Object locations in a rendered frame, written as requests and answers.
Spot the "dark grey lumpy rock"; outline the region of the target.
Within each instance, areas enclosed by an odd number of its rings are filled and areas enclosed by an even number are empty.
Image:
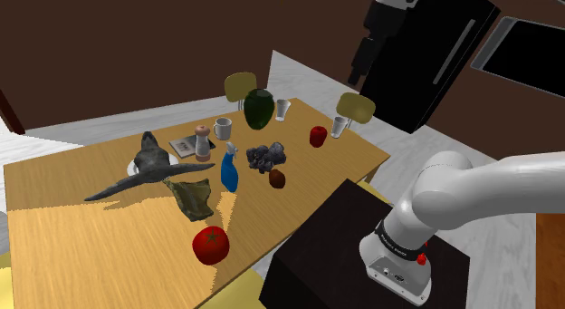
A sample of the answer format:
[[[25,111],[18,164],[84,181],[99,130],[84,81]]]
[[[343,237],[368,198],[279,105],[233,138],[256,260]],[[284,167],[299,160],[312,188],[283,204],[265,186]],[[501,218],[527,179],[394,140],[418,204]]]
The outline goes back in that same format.
[[[280,142],[274,142],[270,147],[264,145],[250,148],[246,151],[246,157],[251,169],[258,169],[261,174],[270,172],[275,165],[286,161],[284,146]]]

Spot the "grey book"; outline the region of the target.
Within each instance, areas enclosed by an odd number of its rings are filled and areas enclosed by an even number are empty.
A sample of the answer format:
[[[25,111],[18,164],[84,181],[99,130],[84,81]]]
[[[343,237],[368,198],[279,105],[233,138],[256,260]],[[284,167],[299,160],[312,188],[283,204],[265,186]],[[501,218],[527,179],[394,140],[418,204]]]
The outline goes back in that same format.
[[[189,156],[195,156],[196,135],[188,136],[178,140],[172,140],[169,144],[181,159],[187,158]],[[210,140],[209,144],[211,153],[211,149],[215,148],[215,144]]]

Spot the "white plate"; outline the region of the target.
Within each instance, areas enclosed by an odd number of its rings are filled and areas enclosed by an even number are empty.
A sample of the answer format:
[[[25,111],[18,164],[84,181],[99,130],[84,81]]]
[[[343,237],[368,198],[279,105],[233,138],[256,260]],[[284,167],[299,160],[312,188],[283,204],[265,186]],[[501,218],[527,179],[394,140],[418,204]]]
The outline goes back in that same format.
[[[176,165],[179,163],[179,160],[173,154],[168,154],[168,160],[170,165]],[[127,166],[127,173],[129,176],[139,173],[139,169],[133,160]]]

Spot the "olive crumpled cloth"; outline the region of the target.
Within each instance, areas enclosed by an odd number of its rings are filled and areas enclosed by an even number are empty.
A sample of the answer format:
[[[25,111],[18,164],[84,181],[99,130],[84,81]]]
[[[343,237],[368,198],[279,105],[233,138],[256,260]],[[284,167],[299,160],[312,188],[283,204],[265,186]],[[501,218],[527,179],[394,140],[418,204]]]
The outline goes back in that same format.
[[[214,211],[207,205],[211,194],[209,179],[198,182],[173,182],[164,179],[163,183],[171,190],[179,209],[191,222],[214,215]]]

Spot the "blue spray bottle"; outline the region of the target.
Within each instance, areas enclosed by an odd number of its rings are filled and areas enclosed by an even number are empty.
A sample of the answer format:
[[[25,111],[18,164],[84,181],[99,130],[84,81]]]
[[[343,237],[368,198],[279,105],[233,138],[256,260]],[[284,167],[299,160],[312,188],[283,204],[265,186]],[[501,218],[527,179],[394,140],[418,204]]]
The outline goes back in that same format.
[[[221,164],[221,182],[231,193],[235,193],[238,187],[239,177],[234,165],[234,158],[236,157],[237,151],[237,147],[232,142],[227,142],[226,153]]]

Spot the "yellow chair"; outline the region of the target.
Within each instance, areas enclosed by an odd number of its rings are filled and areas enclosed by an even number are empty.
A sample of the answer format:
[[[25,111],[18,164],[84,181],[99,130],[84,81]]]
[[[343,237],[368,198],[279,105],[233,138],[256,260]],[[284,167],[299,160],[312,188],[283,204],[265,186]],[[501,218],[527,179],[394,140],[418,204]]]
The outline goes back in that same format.
[[[14,309],[9,252],[0,255],[0,309]]]
[[[383,195],[381,195],[374,187],[372,187],[368,182],[366,182],[365,180],[361,180],[358,182],[358,185],[360,187],[362,187],[363,189],[365,189],[367,192],[369,192],[370,194],[372,194],[373,196],[377,197],[378,199],[380,199],[381,201],[383,201],[384,203],[389,204],[390,206],[394,206],[393,203],[391,203],[388,199],[386,199]]]
[[[263,279],[248,269],[198,309],[266,309],[259,296]]]

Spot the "dark green vase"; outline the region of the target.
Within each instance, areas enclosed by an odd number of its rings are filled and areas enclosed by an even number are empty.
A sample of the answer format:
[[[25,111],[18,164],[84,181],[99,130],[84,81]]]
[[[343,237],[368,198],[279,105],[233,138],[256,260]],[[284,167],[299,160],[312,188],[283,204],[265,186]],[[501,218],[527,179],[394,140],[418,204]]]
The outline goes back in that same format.
[[[263,129],[274,112],[273,96],[265,89],[253,89],[244,99],[244,116],[253,130]]]

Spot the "red apple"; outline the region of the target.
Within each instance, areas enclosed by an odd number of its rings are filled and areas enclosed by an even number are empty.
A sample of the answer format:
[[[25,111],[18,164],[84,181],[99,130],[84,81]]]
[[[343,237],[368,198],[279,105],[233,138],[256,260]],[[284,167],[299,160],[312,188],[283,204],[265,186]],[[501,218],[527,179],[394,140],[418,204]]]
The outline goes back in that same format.
[[[310,132],[309,142],[313,148],[319,148],[323,145],[327,135],[328,132],[323,126],[314,126]]]

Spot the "wooden dining table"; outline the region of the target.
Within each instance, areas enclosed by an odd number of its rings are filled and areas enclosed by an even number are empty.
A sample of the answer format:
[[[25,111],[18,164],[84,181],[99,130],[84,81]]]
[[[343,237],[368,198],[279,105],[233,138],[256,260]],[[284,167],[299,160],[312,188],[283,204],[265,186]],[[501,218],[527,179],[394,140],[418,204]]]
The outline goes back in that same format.
[[[194,222],[163,183],[85,201],[126,176],[139,135],[5,165],[14,309],[194,309],[294,232],[344,180],[369,179],[388,158],[350,130],[313,148],[311,129],[332,121],[300,100],[262,130],[250,129],[240,111],[231,120],[238,189],[226,195],[226,144],[217,140],[214,167],[183,176],[211,187],[214,215]],[[274,142],[286,155],[273,167],[285,175],[284,188],[273,188],[269,172],[251,169],[246,157]],[[192,242],[210,226],[226,232],[230,250],[207,266]]]

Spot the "black refrigerator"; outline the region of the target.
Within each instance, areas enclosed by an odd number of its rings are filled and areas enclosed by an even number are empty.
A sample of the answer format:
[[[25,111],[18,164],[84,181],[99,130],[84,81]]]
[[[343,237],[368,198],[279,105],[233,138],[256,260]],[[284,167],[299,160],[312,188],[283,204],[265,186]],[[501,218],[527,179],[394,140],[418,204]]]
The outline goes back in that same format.
[[[499,13],[489,0],[414,0],[360,89],[374,116],[408,133],[426,124]]]

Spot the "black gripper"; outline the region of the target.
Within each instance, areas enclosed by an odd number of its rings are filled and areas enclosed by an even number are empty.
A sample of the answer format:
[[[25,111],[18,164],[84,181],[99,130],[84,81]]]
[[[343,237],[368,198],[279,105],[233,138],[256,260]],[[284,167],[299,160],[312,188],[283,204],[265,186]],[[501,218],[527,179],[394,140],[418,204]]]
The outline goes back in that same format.
[[[363,26],[369,30],[369,37],[364,37],[359,44],[351,63],[348,84],[355,86],[361,76],[366,76],[371,64],[381,49],[377,39],[395,36],[406,18],[406,11],[373,1],[369,7]]]

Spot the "white pepper mill brown knob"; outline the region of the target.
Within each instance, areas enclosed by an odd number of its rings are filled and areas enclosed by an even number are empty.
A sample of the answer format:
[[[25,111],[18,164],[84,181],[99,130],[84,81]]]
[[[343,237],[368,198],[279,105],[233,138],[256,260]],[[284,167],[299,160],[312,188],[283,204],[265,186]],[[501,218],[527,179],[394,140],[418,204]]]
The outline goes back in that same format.
[[[196,146],[195,155],[196,160],[200,162],[209,161],[211,157],[210,144],[208,135],[210,129],[206,125],[198,125],[195,127]]]

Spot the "dark window with grey frame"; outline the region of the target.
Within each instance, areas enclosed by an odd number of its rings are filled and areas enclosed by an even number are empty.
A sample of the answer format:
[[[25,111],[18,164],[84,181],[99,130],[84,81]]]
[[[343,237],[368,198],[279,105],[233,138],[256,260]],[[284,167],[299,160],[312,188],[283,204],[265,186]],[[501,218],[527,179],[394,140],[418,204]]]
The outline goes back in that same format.
[[[505,16],[471,67],[565,98],[565,28]]]

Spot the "olive backed chair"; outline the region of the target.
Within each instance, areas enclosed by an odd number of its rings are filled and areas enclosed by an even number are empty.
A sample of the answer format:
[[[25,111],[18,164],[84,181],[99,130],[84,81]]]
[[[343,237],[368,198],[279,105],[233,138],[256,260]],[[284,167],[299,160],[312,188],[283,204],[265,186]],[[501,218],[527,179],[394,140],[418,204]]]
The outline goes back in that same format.
[[[230,102],[237,104],[240,111],[244,105],[247,94],[257,88],[256,76],[252,72],[237,72],[225,79],[225,97]]]
[[[373,117],[375,109],[374,101],[354,92],[344,92],[336,106],[336,112],[347,119],[347,128],[353,121],[359,124],[368,123]]]

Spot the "red tomato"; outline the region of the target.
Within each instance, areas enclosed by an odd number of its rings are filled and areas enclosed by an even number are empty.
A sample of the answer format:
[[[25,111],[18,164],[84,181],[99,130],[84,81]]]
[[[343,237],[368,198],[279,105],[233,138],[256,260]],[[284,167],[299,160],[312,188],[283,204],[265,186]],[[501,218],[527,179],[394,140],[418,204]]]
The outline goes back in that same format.
[[[230,243],[226,232],[221,227],[210,226],[195,235],[192,248],[196,258],[202,264],[211,266],[227,257]]]

